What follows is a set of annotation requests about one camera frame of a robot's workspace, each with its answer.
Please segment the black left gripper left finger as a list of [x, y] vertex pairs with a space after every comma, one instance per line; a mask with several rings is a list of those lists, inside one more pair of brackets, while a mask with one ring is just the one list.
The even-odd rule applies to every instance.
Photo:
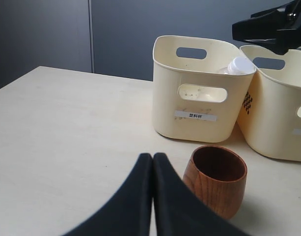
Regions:
[[66, 236], [148, 236], [152, 212], [152, 156], [139, 155], [114, 195]]

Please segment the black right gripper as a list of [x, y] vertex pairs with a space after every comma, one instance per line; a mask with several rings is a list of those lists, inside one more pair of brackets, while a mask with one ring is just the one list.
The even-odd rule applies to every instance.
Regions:
[[232, 25], [236, 41], [264, 47], [277, 55], [301, 47], [301, 0], [256, 12]]

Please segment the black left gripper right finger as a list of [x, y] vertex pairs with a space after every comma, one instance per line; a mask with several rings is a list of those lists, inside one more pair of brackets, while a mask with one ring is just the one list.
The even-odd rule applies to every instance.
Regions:
[[205, 206], [183, 183], [167, 155], [153, 156], [153, 200], [158, 236], [245, 236]]

